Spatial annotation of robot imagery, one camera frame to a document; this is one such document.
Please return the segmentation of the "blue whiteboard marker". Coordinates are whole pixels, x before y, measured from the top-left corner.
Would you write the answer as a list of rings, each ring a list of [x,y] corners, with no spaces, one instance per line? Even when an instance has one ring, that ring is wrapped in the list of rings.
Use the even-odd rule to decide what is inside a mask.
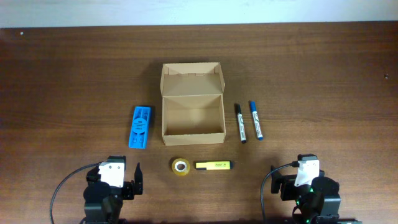
[[[253,117],[253,121],[254,121],[256,136],[257,136],[257,139],[261,141],[261,140],[263,140],[263,135],[262,135],[262,131],[261,131],[261,125],[259,122],[256,104],[254,101],[250,101],[249,105],[250,105],[250,109],[251,109],[251,113],[252,113],[252,117]]]

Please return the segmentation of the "black whiteboard marker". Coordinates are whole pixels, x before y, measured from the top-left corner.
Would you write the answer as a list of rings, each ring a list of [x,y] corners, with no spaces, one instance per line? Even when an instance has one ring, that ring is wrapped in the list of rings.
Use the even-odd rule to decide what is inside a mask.
[[[244,121],[243,121],[243,115],[241,112],[241,107],[239,104],[235,103],[235,111],[236,111],[236,115],[237,115],[237,119],[238,119],[238,127],[239,127],[239,137],[241,139],[241,142],[243,144],[246,143],[246,133],[245,133],[245,129],[244,129]]]

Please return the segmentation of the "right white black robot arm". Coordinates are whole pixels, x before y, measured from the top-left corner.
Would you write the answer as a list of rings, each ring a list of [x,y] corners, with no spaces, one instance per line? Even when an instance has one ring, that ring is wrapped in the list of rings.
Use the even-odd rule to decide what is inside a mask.
[[[340,184],[326,177],[324,171],[311,184],[295,185],[296,175],[282,175],[281,167],[271,166],[271,192],[283,201],[295,202],[292,217],[285,223],[299,224],[358,224],[354,218],[340,219]]]

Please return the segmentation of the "yellow adhesive tape roll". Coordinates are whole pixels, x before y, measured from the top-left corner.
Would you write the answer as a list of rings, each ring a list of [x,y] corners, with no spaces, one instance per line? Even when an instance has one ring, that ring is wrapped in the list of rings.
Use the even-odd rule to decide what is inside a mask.
[[[183,158],[177,158],[172,163],[172,171],[175,175],[185,176],[190,172],[190,163]]]

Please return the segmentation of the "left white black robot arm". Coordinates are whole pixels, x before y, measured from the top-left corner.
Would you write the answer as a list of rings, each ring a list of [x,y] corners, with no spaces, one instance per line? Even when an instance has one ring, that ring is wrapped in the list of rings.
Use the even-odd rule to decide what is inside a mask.
[[[126,223],[120,217],[125,200],[143,194],[143,174],[138,164],[134,179],[124,180],[123,163],[106,162],[86,175],[88,186],[83,192],[86,223]]]

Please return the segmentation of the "brown cardboard box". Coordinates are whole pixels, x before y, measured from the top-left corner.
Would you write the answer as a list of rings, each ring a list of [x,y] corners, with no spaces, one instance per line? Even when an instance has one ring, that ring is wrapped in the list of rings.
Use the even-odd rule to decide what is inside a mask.
[[[226,137],[221,64],[162,66],[162,138],[166,146],[219,144]]]

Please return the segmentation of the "yellow highlighter pen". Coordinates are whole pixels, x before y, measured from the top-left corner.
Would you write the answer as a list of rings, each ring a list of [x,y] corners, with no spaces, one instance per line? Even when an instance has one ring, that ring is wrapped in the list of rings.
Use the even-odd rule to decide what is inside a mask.
[[[231,161],[205,161],[196,162],[196,170],[231,170],[233,163]]]

